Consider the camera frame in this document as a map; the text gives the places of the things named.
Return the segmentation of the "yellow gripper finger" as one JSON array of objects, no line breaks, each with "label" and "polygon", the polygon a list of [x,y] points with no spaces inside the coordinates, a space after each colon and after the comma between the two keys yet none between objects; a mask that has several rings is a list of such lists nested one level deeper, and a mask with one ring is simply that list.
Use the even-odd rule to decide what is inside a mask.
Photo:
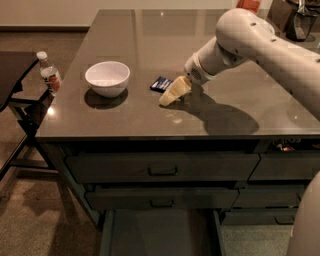
[{"label": "yellow gripper finger", "polygon": [[168,106],[191,91],[191,81],[186,76],[177,77],[159,99],[161,106]]}]

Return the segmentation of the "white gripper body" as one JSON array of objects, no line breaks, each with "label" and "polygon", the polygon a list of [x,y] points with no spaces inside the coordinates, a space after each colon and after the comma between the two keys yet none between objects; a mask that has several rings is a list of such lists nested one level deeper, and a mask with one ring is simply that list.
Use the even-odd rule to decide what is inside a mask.
[{"label": "white gripper body", "polygon": [[194,53],[184,65],[184,73],[192,84],[203,85],[212,80],[217,72],[213,63],[213,57]]}]

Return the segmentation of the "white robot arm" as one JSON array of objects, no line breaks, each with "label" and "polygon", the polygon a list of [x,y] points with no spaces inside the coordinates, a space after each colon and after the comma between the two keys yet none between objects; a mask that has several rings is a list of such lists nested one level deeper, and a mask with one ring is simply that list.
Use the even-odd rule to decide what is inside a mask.
[{"label": "white robot arm", "polygon": [[[215,37],[194,53],[184,74],[173,81],[159,103],[167,106],[218,73],[246,60],[256,62],[314,117],[320,119],[320,55],[276,36],[267,21],[235,8],[216,24]],[[320,172],[301,199],[286,256],[320,256]]]}]

